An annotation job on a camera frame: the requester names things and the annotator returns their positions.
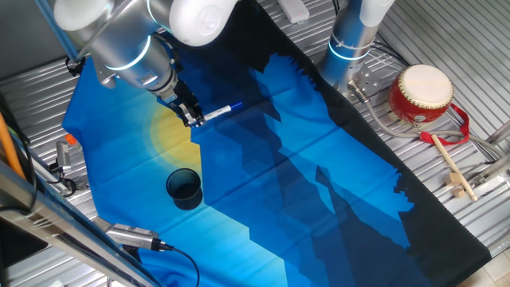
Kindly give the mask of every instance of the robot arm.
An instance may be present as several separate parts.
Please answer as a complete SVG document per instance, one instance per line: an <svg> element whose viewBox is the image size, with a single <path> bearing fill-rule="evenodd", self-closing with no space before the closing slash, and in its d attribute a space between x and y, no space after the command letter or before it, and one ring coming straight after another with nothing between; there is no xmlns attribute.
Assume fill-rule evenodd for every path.
<svg viewBox="0 0 510 287"><path fill-rule="evenodd" d="M349 84L363 83L362 67L381 21L394 0L349 0L338 13L320 75L344 96Z"/></svg>
<svg viewBox="0 0 510 287"><path fill-rule="evenodd" d="M198 100L175 71L171 45L161 27L181 42L201 46L222 31L237 0L56 0L57 24L92 54L102 85L115 75L145 88L186 126L205 123Z"/></svg>

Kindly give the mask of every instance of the metal bracket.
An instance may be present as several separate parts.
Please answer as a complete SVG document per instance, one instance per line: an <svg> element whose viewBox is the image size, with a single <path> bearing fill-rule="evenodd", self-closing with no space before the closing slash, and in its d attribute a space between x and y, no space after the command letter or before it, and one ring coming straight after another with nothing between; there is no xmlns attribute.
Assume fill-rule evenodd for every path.
<svg viewBox="0 0 510 287"><path fill-rule="evenodd" d="M106 88L115 88L115 72L106 68L99 58L92 59L94 69L96 70L97 80Z"/></svg>
<svg viewBox="0 0 510 287"><path fill-rule="evenodd" d="M505 173L508 169L510 169L510 154L485 168L480 174L475 176L474 179L469 181L469 185L471 185L472 188L475 188L487 183L489 180L497 177L498 175L506 176Z"/></svg>
<svg viewBox="0 0 510 287"><path fill-rule="evenodd" d="M69 156L69 144L64 141L57 142L57 165L64 173L72 170L71 158Z"/></svg>
<svg viewBox="0 0 510 287"><path fill-rule="evenodd" d="M358 98L358 100L362 104L366 104L367 102L370 101L367 98L367 96L361 91L361 89L359 89L358 85L353 80L349 81L347 87L349 88L349 91L354 93L354 95Z"/></svg>
<svg viewBox="0 0 510 287"><path fill-rule="evenodd" d="M16 200L24 210L33 199L33 187L0 161L0 204ZM78 209L41 183L33 212L5 210L0 217L74 256L126 286L162 286L138 262L128 258L106 234L92 226Z"/></svg>
<svg viewBox="0 0 510 287"><path fill-rule="evenodd" d="M491 144L499 144L508 137L510 137L510 120L491 134L491 136L487 138L487 141Z"/></svg>

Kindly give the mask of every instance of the wooden handle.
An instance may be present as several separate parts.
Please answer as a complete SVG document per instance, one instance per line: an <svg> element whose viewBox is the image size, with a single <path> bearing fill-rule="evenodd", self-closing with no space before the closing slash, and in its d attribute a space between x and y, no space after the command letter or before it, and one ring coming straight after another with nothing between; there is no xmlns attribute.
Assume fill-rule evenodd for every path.
<svg viewBox="0 0 510 287"><path fill-rule="evenodd" d="M473 189L469 185L468 181L465 180L465 177L463 176L461 171L459 171L459 169L458 169L457 165L455 164L455 162L453 161L453 159L449 156L448 152L445 150L445 147L443 146L443 144L439 141L439 139L437 138L436 135L432 135L432 140L436 144L436 147L439 150L439 152L445 158L445 160L448 163L448 165L450 165L450 167L452 168L452 171L458 173L459 175L461 175L462 186L468 192L469 197L471 197L471 199L473 201L477 201L478 197L473 192Z"/></svg>

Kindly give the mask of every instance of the white drumhead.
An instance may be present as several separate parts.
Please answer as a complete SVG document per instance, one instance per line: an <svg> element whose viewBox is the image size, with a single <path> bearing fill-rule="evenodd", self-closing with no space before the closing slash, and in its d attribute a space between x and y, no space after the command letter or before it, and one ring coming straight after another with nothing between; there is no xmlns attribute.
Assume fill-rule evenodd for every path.
<svg viewBox="0 0 510 287"><path fill-rule="evenodd" d="M451 100L452 82L436 67L414 65L406 69L401 77L402 91L415 104L439 107Z"/></svg>

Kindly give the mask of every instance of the metal clamp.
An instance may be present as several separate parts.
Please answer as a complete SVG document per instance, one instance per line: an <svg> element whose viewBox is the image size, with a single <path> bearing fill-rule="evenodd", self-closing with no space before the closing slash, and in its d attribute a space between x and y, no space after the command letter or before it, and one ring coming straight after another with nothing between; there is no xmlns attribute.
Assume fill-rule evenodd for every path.
<svg viewBox="0 0 510 287"><path fill-rule="evenodd" d="M474 179L469 181L469 185L472 188L479 187L498 175L505 175L505 172L507 172L508 169L510 169L510 154L485 168L480 174L475 176Z"/></svg>
<svg viewBox="0 0 510 287"><path fill-rule="evenodd" d="M191 115L190 111L188 110L187 106L184 104L180 104L179 107L182 110L182 115L186 118L187 124L190 127L193 127L196 125L197 120Z"/></svg>
<svg viewBox="0 0 510 287"><path fill-rule="evenodd" d="M510 137L510 120L491 134L491 136L487 138L487 141L491 144L499 144L508 137Z"/></svg>
<svg viewBox="0 0 510 287"><path fill-rule="evenodd" d="M358 85L354 82L354 81L349 81L347 83L347 88L352 92L354 93L354 95L358 98L358 100L363 103L363 104L366 104L370 101L369 98L367 98L367 96L365 95L365 93L358 87Z"/></svg>
<svg viewBox="0 0 510 287"><path fill-rule="evenodd" d="M71 171L71 159L69 155L69 144L64 141L57 142L57 159L55 163L49 165L52 173L61 172L62 174Z"/></svg>

